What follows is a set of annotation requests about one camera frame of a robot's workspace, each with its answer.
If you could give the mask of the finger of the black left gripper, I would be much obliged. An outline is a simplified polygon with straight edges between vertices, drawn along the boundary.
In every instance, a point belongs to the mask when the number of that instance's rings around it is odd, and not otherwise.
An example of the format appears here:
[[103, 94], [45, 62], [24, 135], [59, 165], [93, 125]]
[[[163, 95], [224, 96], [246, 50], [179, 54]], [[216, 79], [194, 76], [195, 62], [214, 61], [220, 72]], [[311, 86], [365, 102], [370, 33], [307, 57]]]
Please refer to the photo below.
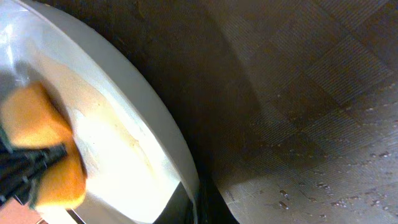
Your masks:
[[67, 155], [66, 146], [21, 149], [1, 144], [1, 206], [11, 199], [35, 207], [44, 173]]

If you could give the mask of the green yellow sponge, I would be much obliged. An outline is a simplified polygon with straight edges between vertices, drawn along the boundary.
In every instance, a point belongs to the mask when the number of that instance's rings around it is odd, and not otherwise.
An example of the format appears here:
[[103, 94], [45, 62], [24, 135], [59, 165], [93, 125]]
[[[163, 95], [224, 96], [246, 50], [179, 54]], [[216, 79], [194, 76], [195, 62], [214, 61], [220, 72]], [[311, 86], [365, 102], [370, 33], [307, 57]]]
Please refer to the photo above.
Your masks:
[[39, 82], [17, 88], [1, 102], [1, 144], [42, 149], [64, 144], [67, 155], [42, 177], [33, 210], [77, 208], [85, 199], [86, 174], [72, 129]]

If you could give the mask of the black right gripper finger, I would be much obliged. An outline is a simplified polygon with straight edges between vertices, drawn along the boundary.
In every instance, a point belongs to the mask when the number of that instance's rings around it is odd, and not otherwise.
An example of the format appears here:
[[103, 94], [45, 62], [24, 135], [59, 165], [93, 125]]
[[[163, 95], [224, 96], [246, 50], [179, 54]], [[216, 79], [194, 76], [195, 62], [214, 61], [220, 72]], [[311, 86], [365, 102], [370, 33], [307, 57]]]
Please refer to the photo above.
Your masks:
[[193, 204], [181, 182], [154, 224], [194, 224]]

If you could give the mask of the pale green plate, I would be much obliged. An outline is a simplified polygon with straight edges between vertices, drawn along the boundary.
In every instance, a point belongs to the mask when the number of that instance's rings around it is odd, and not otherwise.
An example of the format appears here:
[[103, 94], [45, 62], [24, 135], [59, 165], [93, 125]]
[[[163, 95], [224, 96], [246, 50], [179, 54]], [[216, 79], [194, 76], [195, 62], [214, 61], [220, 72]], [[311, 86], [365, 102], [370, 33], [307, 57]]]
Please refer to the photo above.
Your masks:
[[199, 180], [179, 128], [116, 48], [68, 14], [1, 2], [1, 102], [41, 83], [72, 129], [86, 174], [84, 201], [39, 212], [47, 223], [154, 223], [181, 182], [198, 222]]

